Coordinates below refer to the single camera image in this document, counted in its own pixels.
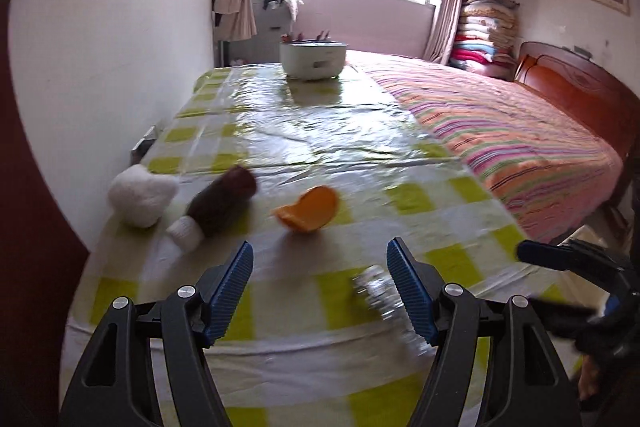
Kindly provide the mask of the person's right hand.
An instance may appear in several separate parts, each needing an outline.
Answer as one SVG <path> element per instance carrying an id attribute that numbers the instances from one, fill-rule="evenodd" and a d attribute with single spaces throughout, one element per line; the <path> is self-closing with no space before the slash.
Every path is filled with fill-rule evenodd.
<path id="1" fill-rule="evenodd" d="M 579 400 L 585 401 L 598 392 L 599 366 L 589 355 L 582 358 L 582 367 L 578 378 Z"/>

